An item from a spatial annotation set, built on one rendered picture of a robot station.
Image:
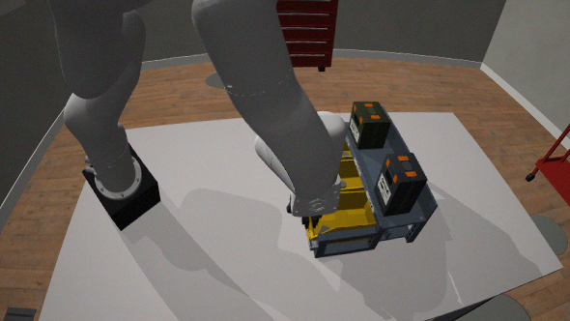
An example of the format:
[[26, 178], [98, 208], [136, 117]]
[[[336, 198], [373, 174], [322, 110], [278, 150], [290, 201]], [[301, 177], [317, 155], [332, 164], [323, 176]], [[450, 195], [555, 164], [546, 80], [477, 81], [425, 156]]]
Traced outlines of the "dark green case with handle slot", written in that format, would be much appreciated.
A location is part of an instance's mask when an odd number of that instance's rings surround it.
[[358, 150], [383, 149], [390, 120], [379, 102], [354, 102], [349, 130]]

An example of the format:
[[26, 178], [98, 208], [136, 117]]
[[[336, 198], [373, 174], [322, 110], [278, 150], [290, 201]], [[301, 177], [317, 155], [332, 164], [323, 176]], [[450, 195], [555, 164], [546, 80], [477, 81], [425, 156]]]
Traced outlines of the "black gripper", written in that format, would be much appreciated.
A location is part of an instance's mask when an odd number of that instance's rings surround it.
[[292, 214], [294, 217], [304, 217], [301, 218], [301, 223], [304, 224], [305, 229], [308, 229], [310, 222], [309, 217], [311, 217], [313, 228], [316, 228], [316, 224], [322, 215], [333, 214], [337, 211], [340, 191], [341, 179], [339, 174], [337, 175], [337, 180], [334, 185], [317, 198], [304, 200], [295, 196], [290, 191], [290, 203], [287, 206], [287, 213]]

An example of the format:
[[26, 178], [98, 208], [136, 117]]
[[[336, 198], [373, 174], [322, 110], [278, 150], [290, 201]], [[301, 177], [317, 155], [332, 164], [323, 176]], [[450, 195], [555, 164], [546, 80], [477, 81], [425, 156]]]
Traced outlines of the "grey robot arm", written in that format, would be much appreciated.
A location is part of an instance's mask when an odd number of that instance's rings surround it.
[[[137, 85], [146, 42], [135, 9], [153, 0], [47, 1], [72, 91], [65, 125], [93, 166], [85, 171], [94, 173], [99, 192], [129, 198], [142, 171], [117, 121]], [[347, 125], [332, 112], [317, 112], [299, 85], [277, 1], [193, 0], [191, 15], [232, 104], [258, 134], [257, 155], [294, 195], [314, 199], [337, 180]]]

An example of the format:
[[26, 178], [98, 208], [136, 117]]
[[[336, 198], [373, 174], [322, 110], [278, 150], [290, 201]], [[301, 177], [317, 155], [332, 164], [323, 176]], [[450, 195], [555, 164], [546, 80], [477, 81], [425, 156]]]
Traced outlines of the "yellow bin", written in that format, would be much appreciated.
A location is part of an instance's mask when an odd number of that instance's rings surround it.
[[376, 222], [372, 213], [364, 190], [341, 192], [337, 211], [322, 216], [315, 229], [313, 229], [312, 219], [309, 217], [309, 228], [306, 229], [307, 239], [317, 240], [322, 225], [329, 227], [329, 230], [323, 233], [375, 226]]
[[354, 160], [342, 160], [338, 174], [341, 181], [346, 183], [346, 189], [341, 189], [341, 192], [365, 190], [358, 175]]
[[348, 152], [348, 153], [349, 153], [349, 156], [344, 156], [344, 157], [342, 157], [342, 159], [341, 159], [342, 161], [345, 161], [345, 160], [353, 160], [353, 157], [352, 157], [352, 154], [351, 154], [351, 152], [350, 152], [350, 149], [349, 149], [349, 147], [348, 147], [347, 142], [345, 142], [345, 147], [344, 147], [343, 153], [344, 153], [344, 152]]

